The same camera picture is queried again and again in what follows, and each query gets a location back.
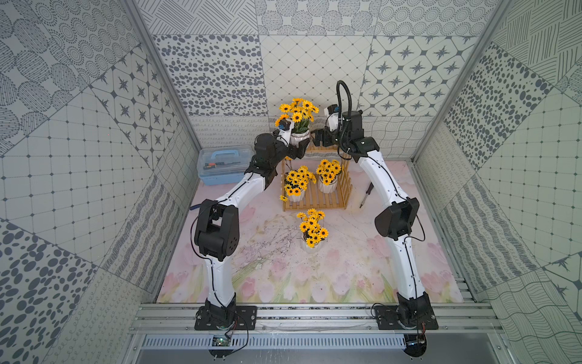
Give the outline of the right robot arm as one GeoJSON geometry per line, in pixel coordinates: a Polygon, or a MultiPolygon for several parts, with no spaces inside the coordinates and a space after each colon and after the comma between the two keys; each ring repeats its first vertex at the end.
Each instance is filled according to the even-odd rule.
{"type": "Polygon", "coordinates": [[[405,328],[417,326],[422,317],[430,315],[431,308],[412,251],[412,227],[420,203],[398,185],[374,138],[364,135],[360,111],[342,113],[339,106],[333,105],[324,113],[326,122],[320,133],[322,144],[336,146],[350,156],[379,193],[382,211],[374,219],[374,226],[392,250],[398,318],[405,328]]]}

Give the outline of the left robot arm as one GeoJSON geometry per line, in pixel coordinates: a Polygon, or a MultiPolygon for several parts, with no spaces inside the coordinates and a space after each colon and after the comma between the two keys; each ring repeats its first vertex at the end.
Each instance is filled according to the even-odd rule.
{"type": "Polygon", "coordinates": [[[290,139],[289,131],[257,136],[255,154],[241,182],[217,200],[204,200],[192,224],[191,245],[205,263],[209,286],[203,316],[220,329],[232,325],[236,319],[230,257],[240,241],[239,212],[270,186],[280,162],[286,157],[301,159],[306,154],[309,140],[296,147],[290,139]]]}

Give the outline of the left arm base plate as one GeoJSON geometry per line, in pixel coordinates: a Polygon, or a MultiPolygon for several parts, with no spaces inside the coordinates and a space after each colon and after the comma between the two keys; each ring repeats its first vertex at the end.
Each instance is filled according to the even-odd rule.
{"type": "Polygon", "coordinates": [[[229,306],[227,308],[206,303],[196,313],[196,331],[231,329],[253,331],[256,328],[257,306],[229,306]]]}

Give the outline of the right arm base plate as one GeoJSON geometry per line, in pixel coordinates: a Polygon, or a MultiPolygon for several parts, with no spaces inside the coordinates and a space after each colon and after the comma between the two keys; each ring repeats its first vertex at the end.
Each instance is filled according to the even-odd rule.
{"type": "Polygon", "coordinates": [[[371,308],[372,317],[379,330],[437,330],[439,324],[434,310],[426,312],[404,312],[397,305],[375,303],[371,308]]]}

